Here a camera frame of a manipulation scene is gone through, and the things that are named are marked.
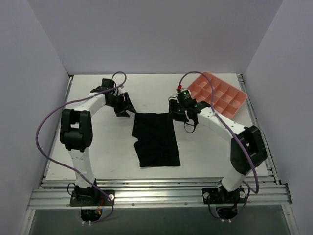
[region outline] white wall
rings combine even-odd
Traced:
[[[313,234],[313,1],[284,0],[246,73],[246,87],[301,235]]]
[[[28,0],[70,74],[243,73],[282,0]]]
[[[0,234],[14,235],[45,166],[36,128],[64,100],[68,75],[27,1],[0,2],[0,32]],[[57,121],[42,131],[46,151]]]

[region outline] orange box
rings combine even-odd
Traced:
[[[225,117],[232,119],[246,101],[247,94],[208,72],[204,72],[204,74],[210,79],[213,85],[214,109]],[[205,101],[212,105],[212,88],[204,76],[200,75],[191,83],[188,90],[190,90],[191,96],[197,102]]]

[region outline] white table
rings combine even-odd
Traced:
[[[240,89],[236,74],[216,74],[220,79]],[[175,96],[182,74],[133,74],[128,75],[123,92],[128,92],[139,113],[168,112],[168,97]],[[182,85],[189,86],[198,75],[187,76]],[[111,75],[75,75],[69,91],[68,101],[87,96],[93,88],[100,86],[102,78]],[[117,84],[124,77],[115,78]],[[78,104],[68,105],[74,108]],[[233,120],[245,126],[252,122],[246,104]],[[223,177],[231,167],[230,146],[207,127],[198,125],[193,134],[187,134],[182,122],[174,122],[179,149],[178,167],[140,168],[132,137],[134,115],[130,118],[116,117],[111,107],[103,107],[92,117],[93,142],[90,146],[90,161],[95,177],[104,179],[178,179]],[[70,155],[60,143],[59,134],[53,146],[51,157],[72,166]],[[259,176],[268,176],[265,163],[257,168]],[[74,180],[71,170],[50,163],[46,181]]]

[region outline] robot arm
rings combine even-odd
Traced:
[[[92,96],[90,99],[74,109],[64,109],[61,116],[60,141],[68,150],[74,168],[95,185],[96,178],[93,175],[89,158],[89,147],[93,138],[91,117],[105,105],[113,107],[117,117],[129,117],[126,111],[136,113],[128,93],[115,89],[109,93],[99,94],[99,92],[114,88],[114,85],[113,80],[103,79],[101,86],[90,92],[89,96]],[[87,196],[97,200],[99,192],[90,187],[80,174],[75,174],[76,197]]]
[[[191,98],[188,90],[177,93],[177,100],[171,99],[169,103],[169,113],[171,113],[174,120],[188,122],[191,119],[194,121],[195,126],[198,124],[208,126],[230,144],[232,168],[221,181],[222,191],[225,189],[227,193],[237,190],[241,186],[242,181],[251,172],[251,167],[242,149],[231,133],[216,117],[211,106],[204,101],[198,103]],[[221,114],[219,114],[219,117],[237,135],[249,153],[254,167],[258,167],[267,158],[260,130],[255,126],[245,127],[237,124]]]

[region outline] folded black fabric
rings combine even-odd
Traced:
[[[136,113],[132,136],[140,167],[180,166],[179,153],[173,127],[168,113]]]

